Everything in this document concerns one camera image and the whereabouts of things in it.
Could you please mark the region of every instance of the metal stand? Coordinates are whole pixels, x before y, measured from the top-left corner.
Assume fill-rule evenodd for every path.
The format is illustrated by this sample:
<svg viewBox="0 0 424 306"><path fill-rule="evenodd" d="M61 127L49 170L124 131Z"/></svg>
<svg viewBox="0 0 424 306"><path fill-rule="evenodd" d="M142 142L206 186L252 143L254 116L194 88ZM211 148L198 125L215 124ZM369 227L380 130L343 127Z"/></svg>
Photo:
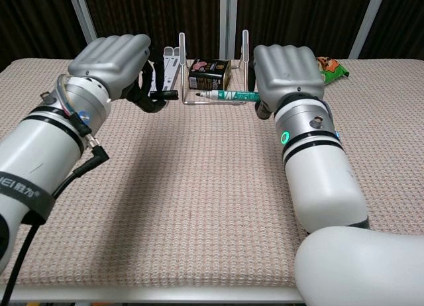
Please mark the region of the metal stand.
<svg viewBox="0 0 424 306"><path fill-rule="evenodd" d="M244 62L244 90L247 91L247 71L249 63L249 45L248 45L247 30L243 30L242 33L242 48L241 58L238 61L238 66L231 66L232 70L239 69L240 63ZM179 35L180 41L180 65L181 65L181 98L184 105L243 105L246 102L243 101L188 101L186 100L186 71L189 70L186 59L186 35L181 32Z"/></svg>

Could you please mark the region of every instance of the small box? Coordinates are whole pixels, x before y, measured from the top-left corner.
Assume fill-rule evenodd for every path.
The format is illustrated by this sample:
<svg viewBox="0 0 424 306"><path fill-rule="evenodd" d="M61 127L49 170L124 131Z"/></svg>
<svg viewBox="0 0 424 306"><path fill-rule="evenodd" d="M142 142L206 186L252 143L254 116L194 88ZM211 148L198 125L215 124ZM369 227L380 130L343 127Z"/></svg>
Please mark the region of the small box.
<svg viewBox="0 0 424 306"><path fill-rule="evenodd" d="M226 89L231 78L231 61L195 59L188 73L190 89Z"/></svg>

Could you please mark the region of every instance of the snack bag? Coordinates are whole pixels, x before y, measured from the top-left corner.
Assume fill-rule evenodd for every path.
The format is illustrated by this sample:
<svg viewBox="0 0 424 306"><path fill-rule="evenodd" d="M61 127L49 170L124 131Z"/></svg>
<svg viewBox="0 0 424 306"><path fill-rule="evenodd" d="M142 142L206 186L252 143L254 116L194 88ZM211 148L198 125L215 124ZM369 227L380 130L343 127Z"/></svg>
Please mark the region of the snack bag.
<svg viewBox="0 0 424 306"><path fill-rule="evenodd" d="M319 71L321 72L324 84L328 84L342 76L349 76L349 71L345 69L337 60L325 56L317 57Z"/></svg>

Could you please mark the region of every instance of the beige tablecloth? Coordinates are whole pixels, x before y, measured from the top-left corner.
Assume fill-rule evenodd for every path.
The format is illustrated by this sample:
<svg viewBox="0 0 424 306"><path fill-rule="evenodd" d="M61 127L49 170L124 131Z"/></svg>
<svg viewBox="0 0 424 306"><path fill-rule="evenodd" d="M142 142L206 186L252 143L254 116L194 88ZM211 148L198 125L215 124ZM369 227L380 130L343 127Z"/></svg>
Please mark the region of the beige tablecloth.
<svg viewBox="0 0 424 306"><path fill-rule="evenodd" d="M69 62L18 60L0 74L0 138ZM424 62L341 62L350 77L327 85L325 99L371 228L424 234ZM242 71L231 88L242 89ZM111 159L59 198L19 283L295 285L293 259L306 233L294 217L273 121L257 119L252 104L173 101L149 115L117 101L98 138Z"/></svg>

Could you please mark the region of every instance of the robotic hand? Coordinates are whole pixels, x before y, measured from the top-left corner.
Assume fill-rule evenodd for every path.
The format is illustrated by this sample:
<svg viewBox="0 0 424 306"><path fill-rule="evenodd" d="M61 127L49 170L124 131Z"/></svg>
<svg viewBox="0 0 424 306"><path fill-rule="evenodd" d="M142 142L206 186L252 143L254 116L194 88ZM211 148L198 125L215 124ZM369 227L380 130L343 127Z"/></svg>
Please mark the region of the robotic hand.
<svg viewBox="0 0 424 306"><path fill-rule="evenodd" d="M165 106L165 101L148 96L149 46L143 34L94 40L69 65L71 76L60 75L55 90L42 94L43 102L0 142L0 273L19 225L45 223L60 192L109 159L94 135L108 117L111 102L125 98L149 113ZM153 61L156 88L162 89L163 57L154 56ZM87 146L93 158L66 179Z"/></svg>
<svg viewBox="0 0 424 306"><path fill-rule="evenodd" d="M324 82L307 47L257 46L248 73L257 82L260 119L274 114L296 216L308 232L329 226L368 227L364 196L322 100Z"/></svg>

